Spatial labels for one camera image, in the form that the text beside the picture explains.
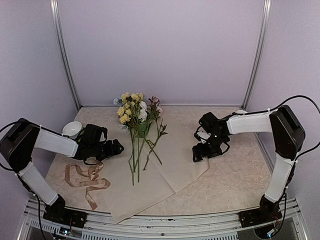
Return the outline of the yellow rose fake flower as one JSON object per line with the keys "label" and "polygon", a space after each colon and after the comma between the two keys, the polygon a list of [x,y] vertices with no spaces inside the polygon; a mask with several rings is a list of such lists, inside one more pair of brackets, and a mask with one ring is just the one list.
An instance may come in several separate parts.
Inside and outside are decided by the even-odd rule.
{"label": "yellow rose fake flower", "polygon": [[127,125],[129,127],[129,136],[131,140],[131,155],[129,157],[129,169],[132,177],[132,184],[138,182],[137,177],[137,158],[138,158],[138,130],[140,113],[140,103],[144,99],[142,93],[126,92],[121,95],[124,107],[119,107],[117,110],[117,116],[120,125]]}

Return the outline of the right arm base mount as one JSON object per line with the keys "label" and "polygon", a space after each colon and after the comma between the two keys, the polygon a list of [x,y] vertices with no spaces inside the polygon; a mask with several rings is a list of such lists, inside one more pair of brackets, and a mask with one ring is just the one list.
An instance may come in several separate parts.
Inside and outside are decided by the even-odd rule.
{"label": "right arm base mount", "polygon": [[241,211],[238,216],[242,228],[272,222],[276,218],[281,219],[283,217],[280,209],[276,209],[273,213],[263,213],[260,208]]}

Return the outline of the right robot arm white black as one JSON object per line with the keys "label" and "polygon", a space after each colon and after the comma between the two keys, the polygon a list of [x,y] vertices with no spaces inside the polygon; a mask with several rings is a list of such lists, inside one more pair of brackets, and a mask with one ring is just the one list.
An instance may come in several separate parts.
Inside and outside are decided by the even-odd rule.
{"label": "right robot arm white black", "polygon": [[199,127],[194,137],[199,141],[193,146],[193,162],[203,158],[213,158],[225,153],[221,145],[227,145],[231,135],[243,133],[271,133],[275,145],[276,160],[272,177],[263,198],[268,202],[256,210],[256,218],[266,222],[275,212],[272,203],[278,202],[284,195],[292,179],[294,168],[301,152],[306,133],[298,118],[288,105],[274,110],[248,113],[237,111],[223,118],[217,118],[212,112],[204,114],[198,121]]}

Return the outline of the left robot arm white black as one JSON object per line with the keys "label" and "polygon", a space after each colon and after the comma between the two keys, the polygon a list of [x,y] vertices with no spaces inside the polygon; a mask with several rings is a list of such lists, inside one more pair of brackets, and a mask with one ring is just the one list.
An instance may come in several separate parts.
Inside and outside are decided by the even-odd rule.
{"label": "left robot arm white black", "polygon": [[120,155],[124,147],[117,139],[108,140],[108,130],[94,124],[87,124],[75,138],[49,130],[24,118],[6,125],[8,132],[0,140],[0,153],[9,164],[9,171],[15,172],[26,184],[27,189],[37,195],[50,214],[63,223],[70,218],[70,211],[64,207],[64,199],[53,190],[32,163],[34,149],[86,162],[95,158],[104,159]]}

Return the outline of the pink fake flower stem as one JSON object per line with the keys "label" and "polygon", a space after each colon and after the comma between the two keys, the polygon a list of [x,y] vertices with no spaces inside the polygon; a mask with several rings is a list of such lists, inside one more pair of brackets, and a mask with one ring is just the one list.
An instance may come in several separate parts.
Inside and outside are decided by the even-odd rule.
{"label": "pink fake flower stem", "polygon": [[147,146],[149,147],[149,151],[146,155],[146,162],[142,169],[143,171],[147,170],[147,166],[150,161],[151,154],[153,154],[156,157],[157,161],[160,163],[161,166],[163,165],[163,162],[160,159],[159,155],[157,154],[155,148],[158,142],[160,141],[161,137],[168,134],[166,132],[168,125],[163,123],[163,119],[162,119],[163,110],[158,103],[150,104],[149,113],[150,113],[151,124],[154,123],[156,127],[156,138],[154,141],[152,141],[149,138],[144,138],[145,142],[147,143]]}

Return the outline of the beige wrapping paper sheet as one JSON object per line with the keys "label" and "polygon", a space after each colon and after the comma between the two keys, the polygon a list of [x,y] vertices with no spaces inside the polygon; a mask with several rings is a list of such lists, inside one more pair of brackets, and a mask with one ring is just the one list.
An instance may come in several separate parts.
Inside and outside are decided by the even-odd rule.
{"label": "beige wrapping paper sheet", "polygon": [[208,168],[207,160],[193,162],[192,148],[198,142],[194,132],[200,114],[195,107],[167,106],[162,122],[167,125],[153,153],[147,144],[140,154],[140,173],[132,174],[130,134],[119,128],[115,117],[106,124],[110,139],[118,139],[124,151],[107,159],[100,177],[110,186],[96,194],[97,211],[110,213],[115,223],[130,218],[174,195],[196,181]]}

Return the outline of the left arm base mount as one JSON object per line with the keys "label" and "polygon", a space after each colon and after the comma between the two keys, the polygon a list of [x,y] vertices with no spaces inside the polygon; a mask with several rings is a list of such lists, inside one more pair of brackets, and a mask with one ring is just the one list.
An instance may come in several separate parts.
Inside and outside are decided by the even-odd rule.
{"label": "left arm base mount", "polygon": [[67,208],[62,210],[47,209],[43,214],[45,220],[81,229],[85,226],[87,216],[88,214],[84,211]]}

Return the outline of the mauve bud fake flower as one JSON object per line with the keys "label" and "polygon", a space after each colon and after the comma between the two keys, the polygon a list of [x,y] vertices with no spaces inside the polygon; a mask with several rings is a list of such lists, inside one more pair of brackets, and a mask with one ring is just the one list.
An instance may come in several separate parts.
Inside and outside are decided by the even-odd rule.
{"label": "mauve bud fake flower", "polygon": [[148,107],[147,107],[147,112],[148,112],[147,120],[148,120],[148,122],[149,122],[149,129],[150,129],[151,126],[152,126],[151,117],[150,117],[150,105],[151,105],[151,103],[155,103],[155,104],[159,104],[159,105],[160,105],[160,100],[159,100],[157,97],[155,97],[155,96],[152,96],[152,97],[149,98],[148,100],[149,100],[150,104],[149,104]]}

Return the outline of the white rose fake flower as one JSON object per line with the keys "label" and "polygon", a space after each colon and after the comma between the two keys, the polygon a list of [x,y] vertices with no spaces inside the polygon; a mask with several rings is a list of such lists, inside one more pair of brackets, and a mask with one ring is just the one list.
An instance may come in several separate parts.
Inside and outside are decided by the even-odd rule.
{"label": "white rose fake flower", "polygon": [[141,102],[139,104],[140,112],[138,115],[139,120],[139,130],[138,130],[138,156],[137,156],[137,163],[136,163],[136,170],[137,170],[137,182],[140,182],[140,167],[141,167],[141,154],[145,144],[145,138],[149,132],[149,122],[148,122],[148,106],[145,102]]}

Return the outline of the blue hydrangea fake flower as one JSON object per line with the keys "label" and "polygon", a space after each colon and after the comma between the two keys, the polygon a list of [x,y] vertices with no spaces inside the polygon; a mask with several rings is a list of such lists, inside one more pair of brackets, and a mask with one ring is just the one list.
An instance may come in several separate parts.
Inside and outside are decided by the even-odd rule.
{"label": "blue hydrangea fake flower", "polygon": [[[123,102],[123,100],[120,96],[117,96],[113,99],[113,104],[117,107],[124,107],[125,106],[125,103]],[[129,127],[125,124],[120,124],[118,127],[120,129],[122,129],[122,131],[125,133],[129,131]]]}

